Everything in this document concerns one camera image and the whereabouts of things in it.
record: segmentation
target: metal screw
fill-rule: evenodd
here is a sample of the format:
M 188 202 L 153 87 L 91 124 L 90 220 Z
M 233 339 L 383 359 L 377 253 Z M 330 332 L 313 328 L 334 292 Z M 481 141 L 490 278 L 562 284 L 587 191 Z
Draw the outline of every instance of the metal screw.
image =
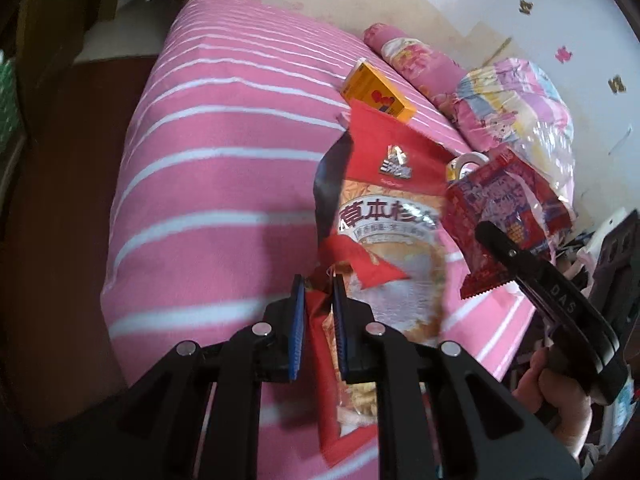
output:
M 251 327 L 251 332 L 253 332 L 255 335 L 265 337 L 271 333 L 271 325 L 269 323 L 261 321 L 260 323 L 256 323 Z
M 178 346 L 175 347 L 175 351 L 178 352 L 178 355 L 185 357 L 187 355 L 193 355 L 196 351 L 196 343 L 193 341 L 182 341 L 178 343 Z
M 371 335 L 383 335 L 385 333 L 385 326 L 382 323 L 378 323 L 377 321 L 372 321 L 371 323 L 367 323 L 367 326 L 364 327 Z
M 442 350 L 443 354 L 446 354 L 451 357 L 458 357 L 460 352 L 462 352 L 462 348 L 458 343 L 454 343 L 453 341 L 445 341 L 440 346 L 440 350 Z

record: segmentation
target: bed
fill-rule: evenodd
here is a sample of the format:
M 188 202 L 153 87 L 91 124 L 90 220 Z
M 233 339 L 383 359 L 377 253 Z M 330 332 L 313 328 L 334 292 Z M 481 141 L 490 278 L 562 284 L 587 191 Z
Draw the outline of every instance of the bed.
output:
M 177 342 L 227 339 L 316 262 L 312 184 L 343 133 L 337 88 L 360 57 L 415 104 L 410 124 L 455 153 L 457 131 L 358 38 L 253 0 L 191 0 L 130 122 L 110 219 L 102 310 L 128 383 Z M 447 243 L 445 338 L 501 378 L 532 316 L 505 288 L 460 300 Z M 258 477 L 375 478 L 372 442 L 333 469 L 319 454 L 309 374 L 263 389 Z

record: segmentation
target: human hand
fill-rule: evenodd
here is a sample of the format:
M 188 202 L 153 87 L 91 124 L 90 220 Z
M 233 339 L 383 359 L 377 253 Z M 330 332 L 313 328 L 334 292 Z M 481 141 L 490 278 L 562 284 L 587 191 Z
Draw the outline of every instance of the human hand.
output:
M 548 348 L 533 354 L 513 396 L 531 413 L 540 409 L 543 400 L 555 406 L 561 422 L 554 435 L 577 460 L 591 426 L 591 399 L 576 380 L 545 368 L 547 359 Z

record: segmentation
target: red snack bag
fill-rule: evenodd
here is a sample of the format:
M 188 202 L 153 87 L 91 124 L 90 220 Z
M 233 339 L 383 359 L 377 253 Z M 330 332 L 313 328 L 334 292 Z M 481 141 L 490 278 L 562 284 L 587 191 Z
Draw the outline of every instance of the red snack bag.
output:
M 360 102 L 350 136 L 323 158 L 316 182 L 319 266 L 310 281 L 327 290 L 332 270 L 347 294 L 408 339 L 436 344 L 442 320 L 445 250 L 438 220 L 446 190 L 441 145 Z M 376 434 L 375 384 L 347 385 L 337 365 L 330 304 L 308 304 L 318 379 L 321 449 L 335 464 Z
M 551 261 L 555 246 L 572 227 L 567 207 L 529 164 L 505 144 L 487 155 L 488 163 L 446 192 L 442 225 L 470 271 L 460 288 L 463 300 L 510 280 L 507 270 L 476 241 L 479 222 L 493 222 L 521 248 Z

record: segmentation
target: plastic bag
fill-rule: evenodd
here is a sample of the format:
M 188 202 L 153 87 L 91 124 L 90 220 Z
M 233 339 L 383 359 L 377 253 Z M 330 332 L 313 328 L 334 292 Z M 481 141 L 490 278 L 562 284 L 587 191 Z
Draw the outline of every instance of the plastic bag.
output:
M 508 143 L 557 195 L 572 203 L 573 121 L 538 65 L 510 58 L 472 70 L 456 89 L 453 110 L 458 129 L 474 150 L 485 152 Z

